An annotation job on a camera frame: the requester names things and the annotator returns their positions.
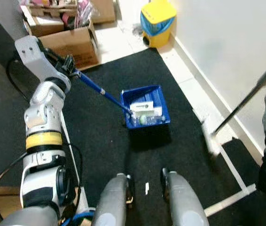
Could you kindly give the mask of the black stick white broom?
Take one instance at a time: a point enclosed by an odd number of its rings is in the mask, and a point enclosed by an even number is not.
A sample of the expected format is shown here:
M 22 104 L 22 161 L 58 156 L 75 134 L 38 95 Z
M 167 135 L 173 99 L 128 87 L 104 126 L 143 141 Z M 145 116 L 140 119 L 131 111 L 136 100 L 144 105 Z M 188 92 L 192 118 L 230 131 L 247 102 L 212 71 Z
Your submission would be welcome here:
M 210 127 L 208 127 L 206 121 L 210 118 L 210 115 L 200 120 L 200 122 L 202 123 L 203 137 L 205 139 L 208 152 L 212 157 L 215 158 L 221 152 L 224 151 L 222 146 L 218 144 L 216 140 L 217 134 L 225 125 L 227 125 L 234 118 L 234 116 L 237 115 L 237 113 L 241 110 L 241 108 L 243 108 L 252 99 L 252 97 L 256 95 L 259 89 L 262 88 L 262 86 L 264 86 L 265 82 L 266 82 L 266 71 L 260 76 L 259 80 L 256 82 L 256 85 L 245 96 L 245 98 L 236 106 L 236 108 L 230 114 L 227 115 L 227 117 L 220 123 L 220 125 L 216 129 L 211 129 Z

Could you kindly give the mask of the blue long-handled dustpan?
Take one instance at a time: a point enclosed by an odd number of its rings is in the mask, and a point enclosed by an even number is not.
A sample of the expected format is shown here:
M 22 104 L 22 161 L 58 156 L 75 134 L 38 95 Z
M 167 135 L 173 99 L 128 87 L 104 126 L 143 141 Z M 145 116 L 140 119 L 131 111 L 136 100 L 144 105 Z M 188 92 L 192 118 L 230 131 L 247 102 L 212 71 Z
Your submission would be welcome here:
M 160 85 L 144 86 L 141 88 L 122 90 L 120 93 L 120 99 L 117 100 L 115 97 L 109 94 L 105 89 L 101 88 L 96 82 L 93 82 L 88 76 L 78 70 L 77 77 L 84 84 L 89 86 L 95 92 L 99 93 L 101 96 L 108 99 L 113 104 L 116 104 L 125 117 L 125 125 L 128 129 L 146 129 L 150 127 L 165 126 L 171 122 L 171 117 L 169 114 L 169 108 L 167 107 L 166 99 L 163 94 L 163 89 Z M 154 126 L 142 126 L 133 127 L 132 122 L 134 118 L 132 112 L 129 109 L 131 103 L 144 102 L 144 101 L 154 101 L 154 116 L 165 116 L 165 121 L 161 124 Z

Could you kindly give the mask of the small black floor mat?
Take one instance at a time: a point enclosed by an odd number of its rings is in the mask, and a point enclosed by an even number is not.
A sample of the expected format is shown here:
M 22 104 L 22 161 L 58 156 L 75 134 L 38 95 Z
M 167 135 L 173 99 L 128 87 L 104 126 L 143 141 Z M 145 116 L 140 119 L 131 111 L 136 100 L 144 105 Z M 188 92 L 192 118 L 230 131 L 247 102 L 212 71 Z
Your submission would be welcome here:
M 234 138 L 223 145 L 225 153 L 240 174 L 244 184 L 257 182 L 259 166 L 251 157 L 244 144 Z M 217 204 L 241 191 L 234 175 L 222 155 L 214 157 L 204 151 L 204 159 L 210 172 L 215 176 L 214 192 L 209 192 L 202 204 L 205 207 Z M 266 196 L 256 190 L 223 210 L 208 217 L 211 226 L 266 226 Z

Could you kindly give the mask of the large black floor mat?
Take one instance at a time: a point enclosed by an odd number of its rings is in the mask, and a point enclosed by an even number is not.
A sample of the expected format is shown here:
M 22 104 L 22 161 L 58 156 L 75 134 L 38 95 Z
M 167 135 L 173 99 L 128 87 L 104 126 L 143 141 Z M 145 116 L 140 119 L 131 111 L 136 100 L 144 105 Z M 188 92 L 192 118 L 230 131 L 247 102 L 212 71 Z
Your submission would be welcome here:
M 135 195 L 127 226 L 170 226 L 161 168 L 181 174 L 202 204 L 217 183 L 204 159 L 207 150 L 201 123 L 157 50 L 137 52 L 90 68 L 85 74 L 115 97 L 122 90 L 160 85 L 171 118 L 166 126 L 127 129 L 119 107 L 83 82 L 72 82 L 63 114 L 70 142 L 84 157 L 82 180 L 88 204 L 96 207 L 104 187 L 116 174 L 129 174 Z

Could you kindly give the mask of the large open cardboard box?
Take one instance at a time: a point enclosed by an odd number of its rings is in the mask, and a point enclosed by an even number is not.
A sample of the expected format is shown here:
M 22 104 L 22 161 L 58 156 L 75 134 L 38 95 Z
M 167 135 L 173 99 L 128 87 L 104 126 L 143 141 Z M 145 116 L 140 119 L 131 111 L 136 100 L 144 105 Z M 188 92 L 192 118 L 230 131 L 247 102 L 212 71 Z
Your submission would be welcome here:
M 44 47 L 58 55 L 73 56 L 76 68 L 86 70 L 100 64 L 94 24 L 39 37 Z

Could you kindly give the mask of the cardboard box with clutter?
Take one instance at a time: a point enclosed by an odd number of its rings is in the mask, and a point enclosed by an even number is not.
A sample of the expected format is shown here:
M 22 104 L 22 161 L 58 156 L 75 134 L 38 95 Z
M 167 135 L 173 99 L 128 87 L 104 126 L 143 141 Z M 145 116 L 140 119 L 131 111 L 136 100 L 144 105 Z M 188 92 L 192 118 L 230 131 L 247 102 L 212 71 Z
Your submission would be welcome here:
M 47 36 L 67 30 L 60 17 L 33 16 L 27 6 L 20 6 L 23 14 L 23 24 L 26 31 L 32 36 Z

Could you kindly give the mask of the wooden crate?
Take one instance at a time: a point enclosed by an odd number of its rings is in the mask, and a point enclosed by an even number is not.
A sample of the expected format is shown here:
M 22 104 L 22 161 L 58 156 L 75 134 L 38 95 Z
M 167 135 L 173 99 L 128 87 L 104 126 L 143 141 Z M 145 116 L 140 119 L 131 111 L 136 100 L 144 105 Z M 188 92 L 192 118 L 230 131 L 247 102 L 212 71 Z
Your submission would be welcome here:
M 77 0 L 26 0 L 24 6 L 33 16 L 75 16 L 78 10 Z

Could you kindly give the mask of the plain small cardboard box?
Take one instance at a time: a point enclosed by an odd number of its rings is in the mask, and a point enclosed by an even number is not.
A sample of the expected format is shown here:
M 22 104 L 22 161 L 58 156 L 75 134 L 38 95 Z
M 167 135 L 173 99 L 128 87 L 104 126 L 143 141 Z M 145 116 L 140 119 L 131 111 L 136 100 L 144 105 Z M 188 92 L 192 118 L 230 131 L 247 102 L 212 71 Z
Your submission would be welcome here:
M 92 16 L 94 24 L 110 23 L 116 20 L 114 0 L 91 0 L 96 13 Z

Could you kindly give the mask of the grey debris pile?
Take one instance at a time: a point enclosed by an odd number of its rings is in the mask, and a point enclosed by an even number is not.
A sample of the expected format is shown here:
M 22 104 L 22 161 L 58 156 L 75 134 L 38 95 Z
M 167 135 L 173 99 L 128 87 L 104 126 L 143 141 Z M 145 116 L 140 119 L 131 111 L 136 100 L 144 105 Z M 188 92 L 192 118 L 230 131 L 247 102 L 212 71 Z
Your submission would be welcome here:
M 132 24 L 131 25 L 131 36 L 135 39 L 142 39 L 143 34 L 142 34 L 142 26 L 140 23 Z

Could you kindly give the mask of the small white carton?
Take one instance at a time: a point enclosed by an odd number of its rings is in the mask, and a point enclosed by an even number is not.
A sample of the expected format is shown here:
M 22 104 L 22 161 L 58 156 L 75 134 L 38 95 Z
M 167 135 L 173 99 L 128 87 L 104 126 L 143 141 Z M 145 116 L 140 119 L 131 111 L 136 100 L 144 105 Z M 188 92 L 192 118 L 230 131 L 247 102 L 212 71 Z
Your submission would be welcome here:
M 133 117 L 140 117 L 143 115 L 154 116 L 154 101 L 144 101 L 131 103 L 130 108 Z

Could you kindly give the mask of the clear plastic bottle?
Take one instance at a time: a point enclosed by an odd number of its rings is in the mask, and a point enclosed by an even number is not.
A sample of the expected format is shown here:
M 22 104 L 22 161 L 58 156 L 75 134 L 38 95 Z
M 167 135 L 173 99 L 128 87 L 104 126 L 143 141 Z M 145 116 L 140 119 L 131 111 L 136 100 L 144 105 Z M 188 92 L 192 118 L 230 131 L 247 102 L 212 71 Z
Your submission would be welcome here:
M 140 117 L 134 118 L 132 125 L 133 127 L 154 126 L 163 123 L 165 119 L 165 116 L 142 115 Z

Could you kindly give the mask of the blue bin liner bag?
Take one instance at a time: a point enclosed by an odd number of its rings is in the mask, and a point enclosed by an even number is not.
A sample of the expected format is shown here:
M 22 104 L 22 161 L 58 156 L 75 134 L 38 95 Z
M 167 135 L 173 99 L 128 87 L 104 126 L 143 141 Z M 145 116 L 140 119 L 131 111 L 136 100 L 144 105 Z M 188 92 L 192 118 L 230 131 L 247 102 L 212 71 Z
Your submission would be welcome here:
M 150 36 L 157 36 L 158 34 L 166 32 L 172 23 L 174 22 L 175 17 L 170 17 L 169 19 L 158 22 L 157 24 L 152 24 L 144 14 L 140 15 L 140 24 L 142 30 L 150 35 Z

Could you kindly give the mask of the yellow trash bin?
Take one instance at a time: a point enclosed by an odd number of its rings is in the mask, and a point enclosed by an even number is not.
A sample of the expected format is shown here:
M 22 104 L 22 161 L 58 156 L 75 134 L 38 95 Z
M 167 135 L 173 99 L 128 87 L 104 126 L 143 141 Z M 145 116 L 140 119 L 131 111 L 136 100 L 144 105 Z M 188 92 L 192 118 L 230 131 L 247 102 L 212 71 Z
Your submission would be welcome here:
M 157 24 L 170 17 L 176 18 L 177 11 L 168 0 L 151 0 L 142 7 L 140 15 L 141 14 L 144 14 L 150 23 Z M 163 47 L 163 45 L 166 45 L 169 42 L 171 29 L 172 25 L 166 32 L 158 34 L 157 36 L 150 36 L 145 32 L 142 32 L 142 41 L 144 41 L 144 43 L 150 48 Z

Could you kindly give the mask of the flat brown cardboard sheet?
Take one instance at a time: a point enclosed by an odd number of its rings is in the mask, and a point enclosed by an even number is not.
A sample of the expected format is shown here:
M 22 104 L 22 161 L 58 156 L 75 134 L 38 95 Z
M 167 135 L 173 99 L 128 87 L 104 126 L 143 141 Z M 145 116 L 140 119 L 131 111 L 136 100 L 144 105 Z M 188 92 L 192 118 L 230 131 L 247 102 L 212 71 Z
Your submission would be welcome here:
M 20 188 L 16 186 L 0 186 L 0 213 L 4 218 L 22 209 Z

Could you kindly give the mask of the grey robot right leg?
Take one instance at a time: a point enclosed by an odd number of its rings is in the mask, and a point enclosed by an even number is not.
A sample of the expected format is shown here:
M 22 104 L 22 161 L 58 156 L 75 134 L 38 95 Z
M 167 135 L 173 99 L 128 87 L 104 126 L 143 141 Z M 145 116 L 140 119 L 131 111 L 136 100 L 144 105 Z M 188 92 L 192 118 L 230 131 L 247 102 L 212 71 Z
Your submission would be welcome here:
M 161 168 L 164 198 L 170 206 L 172 226 L 210 226 L 201 202 L 178 172 Z

